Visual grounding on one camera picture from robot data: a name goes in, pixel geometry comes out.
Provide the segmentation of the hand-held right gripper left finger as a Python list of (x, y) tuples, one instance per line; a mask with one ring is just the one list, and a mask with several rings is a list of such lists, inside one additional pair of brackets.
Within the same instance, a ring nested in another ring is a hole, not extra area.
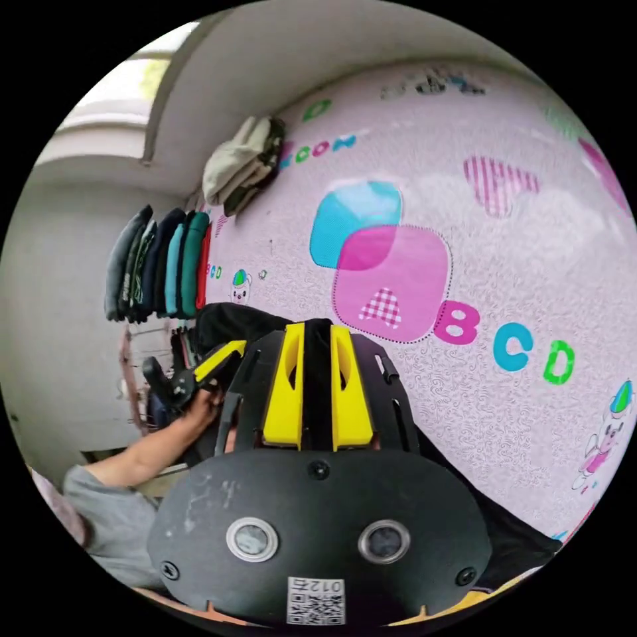
[(263, 422), (267, 446), (301, 448), (303, 434), (305, 324), (286, 326)]

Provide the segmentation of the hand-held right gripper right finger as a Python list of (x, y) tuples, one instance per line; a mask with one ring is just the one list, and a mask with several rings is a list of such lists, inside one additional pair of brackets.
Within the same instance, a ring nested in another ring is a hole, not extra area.
[(368, 447), (374, 431), (350, 331), (330, 327), (332, 448)]

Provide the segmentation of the person's left hand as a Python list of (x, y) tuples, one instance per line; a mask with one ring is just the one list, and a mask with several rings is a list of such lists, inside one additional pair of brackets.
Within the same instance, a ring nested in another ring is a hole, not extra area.
[(219, 386), (198, 390), (179, 419), (180, 428), (188, 435), (200, 435), (216, 420), (223, 402), (224, 392)]

